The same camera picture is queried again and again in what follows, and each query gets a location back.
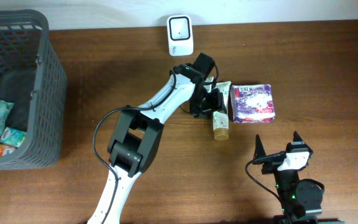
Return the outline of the white cream tube gold cap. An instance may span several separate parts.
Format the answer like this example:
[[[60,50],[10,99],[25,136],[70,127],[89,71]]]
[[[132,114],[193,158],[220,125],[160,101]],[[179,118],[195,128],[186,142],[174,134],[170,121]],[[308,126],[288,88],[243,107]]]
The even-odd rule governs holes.
[[[223,103],[226,109],[213,112],[213,133],[214,139],[217,141],[229,139],[229,116],[227,111],[230,86],[231,81],[216,84],[216,88],[223,94]]]

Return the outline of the white barcode scanner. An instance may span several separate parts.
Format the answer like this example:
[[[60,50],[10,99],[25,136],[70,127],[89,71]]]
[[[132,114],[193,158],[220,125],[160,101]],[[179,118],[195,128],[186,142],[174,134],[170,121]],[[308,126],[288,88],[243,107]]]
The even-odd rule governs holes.
[[[191,55],[194,51],[192,20],[187,15],[167,18],[168,51],[172,57]]]

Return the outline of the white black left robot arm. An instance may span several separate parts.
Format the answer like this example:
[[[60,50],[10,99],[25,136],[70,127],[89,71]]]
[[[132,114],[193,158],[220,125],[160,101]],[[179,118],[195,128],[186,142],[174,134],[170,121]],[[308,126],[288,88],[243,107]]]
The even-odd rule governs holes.
[[[113,109],[101,118],[97,128],[119,113],[107,148],[109,159],[97,156],[108,168],[108,178],[88,223],[119,223],[132,186],[154,161],[165,122],[183,103],[189,103],[189,113],[195,118],[226,109],[216,79],[208,79],[216,69],[215,63],[181,64],[169,71],[168,82],[149,101]]]

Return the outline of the teal tissue packet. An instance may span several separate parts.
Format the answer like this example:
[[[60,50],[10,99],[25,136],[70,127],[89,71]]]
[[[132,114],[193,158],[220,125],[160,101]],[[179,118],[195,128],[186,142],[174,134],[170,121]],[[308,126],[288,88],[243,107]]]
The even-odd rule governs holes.
[[[25,140],[25,136],[25,131],[7,127],[0,137],[0,142],[8,146],[20,147]]]

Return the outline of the purple tissue pack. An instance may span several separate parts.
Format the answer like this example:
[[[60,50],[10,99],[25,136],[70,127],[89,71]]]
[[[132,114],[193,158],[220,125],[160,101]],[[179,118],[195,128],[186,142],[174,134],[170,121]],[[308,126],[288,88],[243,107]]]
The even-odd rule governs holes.
[[[235,123],[269,123],[275,119],[271,85],[233,85],[230,94]]]

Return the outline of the grey plastic mesh basket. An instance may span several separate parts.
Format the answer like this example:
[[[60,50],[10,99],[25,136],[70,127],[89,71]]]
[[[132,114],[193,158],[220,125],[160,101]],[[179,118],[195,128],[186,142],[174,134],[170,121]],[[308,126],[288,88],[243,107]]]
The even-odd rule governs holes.
[[[63,139],[67,76],[49,39],[47,18],[26,9],[0,11],[0,100],[13,103],[6,126],[26,133],[0,170],[55,165]]]

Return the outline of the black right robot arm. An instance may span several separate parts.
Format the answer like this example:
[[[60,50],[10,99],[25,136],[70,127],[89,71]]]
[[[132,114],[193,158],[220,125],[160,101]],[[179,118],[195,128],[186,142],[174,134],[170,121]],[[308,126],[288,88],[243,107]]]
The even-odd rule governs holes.
[[[341,220],[320,220],[322,214],[323,194],[325,186],[313,179],[300,179],[299,171],[308,166],[313,150],[302,140],[297,132],[284,151],[266,154],[259,135],[255,136],[255,151],[251,161],[245,166],[247,176],[259,187],[272,194],[280,203],[281,215],[273,217],[273,223],[342,223]],[[274,175],[273,192],[256,180],[249,172],[250,165],[261,165],[263,175]]]

